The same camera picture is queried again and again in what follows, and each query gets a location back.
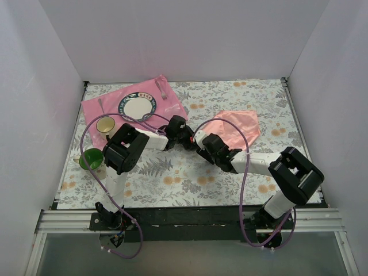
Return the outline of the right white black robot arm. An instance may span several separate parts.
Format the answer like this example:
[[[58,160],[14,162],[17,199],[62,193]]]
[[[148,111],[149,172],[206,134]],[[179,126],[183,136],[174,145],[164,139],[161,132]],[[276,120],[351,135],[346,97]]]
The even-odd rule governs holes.
[[[230,149],[215,134],[199,131],[193,137],[197,153],[226,173],[253,173],[273,177],[280,191],[246,219],[246,225],[276,227],[285,213],[305,205],[324,182],[323,173],[299,150],[286,147],[281,153],[253,153]]]

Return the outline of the salmon pink satin napkin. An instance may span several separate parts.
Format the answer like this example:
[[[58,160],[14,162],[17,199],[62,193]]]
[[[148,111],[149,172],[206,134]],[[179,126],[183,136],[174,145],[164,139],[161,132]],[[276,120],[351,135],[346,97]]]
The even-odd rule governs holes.
[[[220,111],[215,115],[215,118],[225,119],[238,127],[242,134],[245,135],[249,146],[260,136],[258,117],[254,110]],[[214,133],[219,135],[230,149],[246,149],[244,139],[239,132],[227,122],[221,120],[211,121],[207,123],[202,130],[207,134]]]

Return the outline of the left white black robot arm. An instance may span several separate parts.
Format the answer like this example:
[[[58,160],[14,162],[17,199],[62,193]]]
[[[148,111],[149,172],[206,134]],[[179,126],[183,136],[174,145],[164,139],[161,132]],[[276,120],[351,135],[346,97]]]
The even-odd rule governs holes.
[[[176,144],[195,149],[193,130],[186,120],[173,116],[157,131],[144,131],[123,124],[109,138],[102,153],[106,166],[105,193],[107,199],[95,204],[98,219],[108,229],[118,229],[124,223],[120,209],[124,206],[124,189],[128,173],[135,167],[144,150],[168,151]]]

